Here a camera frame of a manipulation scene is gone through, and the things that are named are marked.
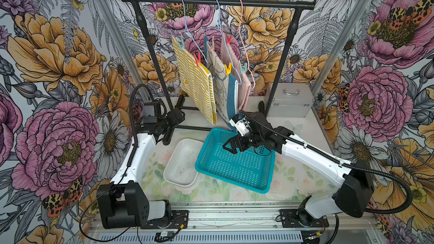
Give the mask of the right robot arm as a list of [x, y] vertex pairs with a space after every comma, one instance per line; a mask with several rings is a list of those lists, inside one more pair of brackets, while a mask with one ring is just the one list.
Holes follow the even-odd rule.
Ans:
[[340, 213], [360, 218], [367, 211], [374, 187], [366, 166], [324, 152], [283, 126], [272, 127], [262, 113], [241, 111], [229, 122], [237, 135], [223, 149], [238, 154], [263, 146], [307, 165], [332, 183], [335, 188], [328, 195], [304, 200], [299, 207], [303, 214], [316, 219]]

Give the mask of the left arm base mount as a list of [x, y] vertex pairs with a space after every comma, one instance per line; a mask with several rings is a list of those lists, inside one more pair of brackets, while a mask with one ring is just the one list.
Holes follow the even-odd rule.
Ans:
[[154, 219], [146, 223], [141, 229], [174, 229], [178, 230], [183, 225], [187, 229], [189, 219], [188, 210], [172, 210], [168, 218]]

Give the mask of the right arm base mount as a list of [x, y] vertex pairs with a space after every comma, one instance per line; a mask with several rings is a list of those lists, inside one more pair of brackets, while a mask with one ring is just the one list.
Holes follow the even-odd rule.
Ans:
[[328, 228], [329, 222], [324, 216], [320, 219], [314, 219], [307, 215], [303, 217], [297, 209], [281, 209], [275, 221], [281, 223], [284, 228]]

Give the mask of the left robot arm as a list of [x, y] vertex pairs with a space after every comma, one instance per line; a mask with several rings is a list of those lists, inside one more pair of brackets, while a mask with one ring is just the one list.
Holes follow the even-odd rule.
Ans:
[[154, 152], [160, 136], [185, 120], [178, 109], [157, 119], [132, 124], [132, 142], [127, 155], [109, 184], [97, 191], [98, 209], [105, 229], [140, 227], [149, 224], [166, 228], [171, 224], [172, 210], [168, 200], [150, 201], [141, 187], [148, 155]]

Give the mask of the teal plastic basket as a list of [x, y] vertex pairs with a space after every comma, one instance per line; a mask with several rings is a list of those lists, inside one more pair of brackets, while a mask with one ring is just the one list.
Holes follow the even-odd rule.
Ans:
[[272, 182], [275, 152], [260, 146], [232, 154], [223, 145], [235, 135], [233, 131], [213, 128], [197, 157], [196, 171], [257, 193], [267, 193]]

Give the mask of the black clothes rack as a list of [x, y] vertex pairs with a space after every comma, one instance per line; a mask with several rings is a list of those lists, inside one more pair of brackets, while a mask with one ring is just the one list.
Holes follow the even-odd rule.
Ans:
[[191, 5], [216, 5], [216, 6], [240, 6], [242, 8], [244, 7], [273, 7], [273, 8], [282, 8], [282, 9], [294, 9], [295, 13], [293, 16], [293, 19], [288, 27], [287, 30], [287, 38], [285, 39], [283, 52], [281, 55], [281, 59], [278, 65], [278, 69], [276, 71], [276, 75], [274, 78], [274, 82], [272, 83], [271, 90], [268, 91], [269, 99], [273, 98], [275, 95], [275, 92], [278, 87], [278, 83], [281, 77], [281, 74], [283, 72], [283, 68], [287, 62], [289, 48], [293, 42], [293, 39], [297, 33], [298, 30], [298, 24], [300, 21], [300, 17], [303, 11], [305, 10], [314, 10], [316, 5], [316, 0], [314, 1], [296, 1], [296, 2], [289, 2], [289, 1], [266, 1], [266, 0], [121, 0], [123, 2], [129, 2], [132, 4], [133, 9], [135, 11], [136, 20], [138, 22], [138, 25], [142, 31], [142, 34], [145, 38], [147, 47], [149, 49], [151, 58], [153, 62], [156, 64], [156, 70], [159, 77], [159, 81], [162, 83], [162, 89], [165, 94], [165, 97], [167, 99], [167, 103], [169, 106], [169, 109], [172, 111], [174, 108], [178, 108], [180, 110], [195, 110], [197, 111], [198, 108], [195, 107], [185, 107], [184, 106], [184, 97], [180, 97], [176, 106], [173, 105], [171, 98], [169, 96], [166, 83], [164, 81], [164, 78], [162, 77], [162, 71], [160, 70], [156, 53], [154, 51], [154, 48], [152, 46], [148, 26], [144, 17], [144, 14], [140, 8], [141, 2], [150, 2], [150, 3], [187, 3]]

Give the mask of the pink wire hanger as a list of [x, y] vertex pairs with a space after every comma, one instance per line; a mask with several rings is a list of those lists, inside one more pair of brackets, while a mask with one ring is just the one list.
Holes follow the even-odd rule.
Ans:
[[250, 59], [249, 59], [249, 56], [248, 56], [248, 51], [247, 51], [244, 39], [243, 39], [242, 34], [241, 34], [241, 26], [242, 26], [242, 21], [241, 20], [242, 20], [243, 15], [244, 15], [244, 5], [243, 5], [243, 0], [238, 0], [238, 1], [240, 3], [241, 14], [240, 14], [240, 21], [238, 23], [238, 29], [237, 30], [238, 30], [238, 35], [240, 37], [241, 44], [242, 44], [243, 49], [244, 49], [244, 54], [246, 56], [246, 63], [248, 64], [248, 70], [246, 71], [246, 73], [247, 72], [250, 73], [250, 78], [252, 79], [252, 81], [251, 81], [251, 88], [254, 89], [255, 86], [256, 86], [255, 78], [254, 78], [253, 72], [250, 70]]

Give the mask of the pink towel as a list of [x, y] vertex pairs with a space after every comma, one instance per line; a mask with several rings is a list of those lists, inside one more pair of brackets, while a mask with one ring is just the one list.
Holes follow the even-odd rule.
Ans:
[[[239, 85], [238, 81], [237, 81], [237, 74], [234, 70], [232, 70], [232, 74], [235, 75], [235, 79], [236, 79], [236, 85], [238, 86], [238, 94], [237, 94], [237, 107], [238, 110], [245, 110], [245, 107], [247, 105], [248, 102], [248, 98], [249, 98], [249, 94], [250, 94], [250, 90], [251, 88], [251, 83], [248, 79], [248, 76], [246, 73], [241, 73], [240, 72], [240, 61], [238, 56], [235, 54], [234, 49], [232, 48], [231, 44], [229, 44], [229, 52], [231, 54], [231, 57], [234, 61], [234, 67], [236, 68], [236, 70], [238, 70], [241, 79], [242, 79], [242, 84]], [[227, 54], [226, 48], [222, 48], [221, 50], [221, 57], [222, 57], [222, 61], [224, 64], [229, 64], [229, 56]]]

